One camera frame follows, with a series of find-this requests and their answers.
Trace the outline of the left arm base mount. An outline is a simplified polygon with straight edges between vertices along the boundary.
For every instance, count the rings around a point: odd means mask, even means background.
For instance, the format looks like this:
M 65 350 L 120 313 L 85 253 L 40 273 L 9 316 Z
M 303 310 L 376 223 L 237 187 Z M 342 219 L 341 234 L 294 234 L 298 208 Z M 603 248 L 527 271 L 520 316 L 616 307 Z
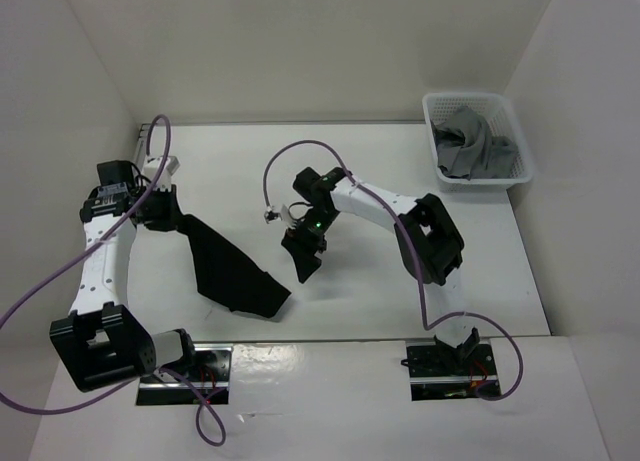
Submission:
M 196 343 L 195 364 L 183 370 L 186 378 L 209 404 L 229 400 L 233 347 L 230 344 Z M 182 381 L 167 373 L 154 373 L 139 381 L 137 406 L 191 406 L 199 399 Z

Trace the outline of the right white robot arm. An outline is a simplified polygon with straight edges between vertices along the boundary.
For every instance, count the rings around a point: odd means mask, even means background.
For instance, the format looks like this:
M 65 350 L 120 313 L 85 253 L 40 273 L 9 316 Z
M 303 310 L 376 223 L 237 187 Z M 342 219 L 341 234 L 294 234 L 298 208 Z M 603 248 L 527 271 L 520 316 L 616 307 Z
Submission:
M 298 281 L 306 282 L 321 267 L 326 232 L 341 213 L 352 214 L 391 232 L 406 271 L 424 290 L 423 311 L 433 314 L 438 362 L 450 374 L 459 374 L 473 361 L 480 337 L 463 318 L 468 309 L 461 281 L 463 238 L 439 197 L 404 196 L 351 179 L 336 167 L 321 175 L 310 167 L 299 172 L 293 189 L 309 205 L 288 227 L 281 241 L 291 255 Z

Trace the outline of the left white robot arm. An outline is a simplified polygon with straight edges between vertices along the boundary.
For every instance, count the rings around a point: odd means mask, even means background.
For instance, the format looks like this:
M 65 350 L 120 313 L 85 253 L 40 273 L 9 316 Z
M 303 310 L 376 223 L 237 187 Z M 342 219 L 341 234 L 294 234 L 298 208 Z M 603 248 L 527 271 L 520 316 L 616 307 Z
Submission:
M 150 334 L 128 308 L 128 274 L 137 229 L 177 228 L 176 157 L 143 167 L 109 161 L 80 209 L 86 244 L 81 282 L 69 314 L 50 325 L 50 340 L 76 387 L 89 392 L 164 368 L 180 381 L 198 371 L 199 356 L 182 329 Z

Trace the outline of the black skirt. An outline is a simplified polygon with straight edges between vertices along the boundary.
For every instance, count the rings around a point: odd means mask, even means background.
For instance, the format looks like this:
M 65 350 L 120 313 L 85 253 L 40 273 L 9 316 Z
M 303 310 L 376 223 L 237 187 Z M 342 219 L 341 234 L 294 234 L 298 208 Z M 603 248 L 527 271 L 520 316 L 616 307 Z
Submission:
M 181 217 L 177 231 L 188 238 L 197 291 L 226 307 L 271 319 L 291 291 L 247 254 L 197 217 Z

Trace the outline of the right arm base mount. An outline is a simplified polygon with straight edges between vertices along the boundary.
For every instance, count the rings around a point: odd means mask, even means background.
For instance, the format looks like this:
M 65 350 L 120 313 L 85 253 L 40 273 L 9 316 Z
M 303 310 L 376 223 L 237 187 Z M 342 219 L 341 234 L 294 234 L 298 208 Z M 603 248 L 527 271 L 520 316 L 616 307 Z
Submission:
M 407 369 L 412 401 L 477 399 L 502 394 L 493 351 L 481 342 L 458 367 L 449 367 L 434 342 L 409 342 L 400 364 Z

